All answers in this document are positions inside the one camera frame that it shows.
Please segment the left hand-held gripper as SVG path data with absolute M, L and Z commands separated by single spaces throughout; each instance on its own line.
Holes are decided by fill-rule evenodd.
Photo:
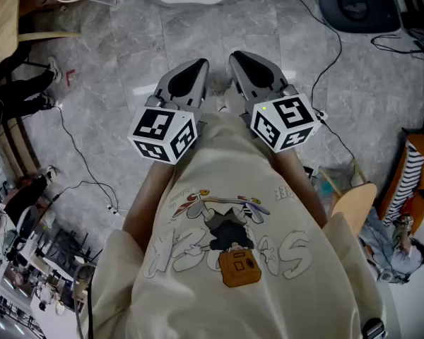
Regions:
M 175 165 L 192 146 L 199 136 L 198 106 L 205 97 L 208 72 L 207 59 L 193 59 L 159 80 L 154 95 L 136 110 L 128 132 L 141 157 Z

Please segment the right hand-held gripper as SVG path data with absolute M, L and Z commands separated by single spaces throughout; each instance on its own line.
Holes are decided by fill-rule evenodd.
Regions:
M 322 125 L 322 113 L 312 108 L 305 94 L 287 85 L 272 61 L 250 52 L 233 52 L 229 67 L 238 93 L 247 102 L 242 119 L 274 153 L 303 144 Z

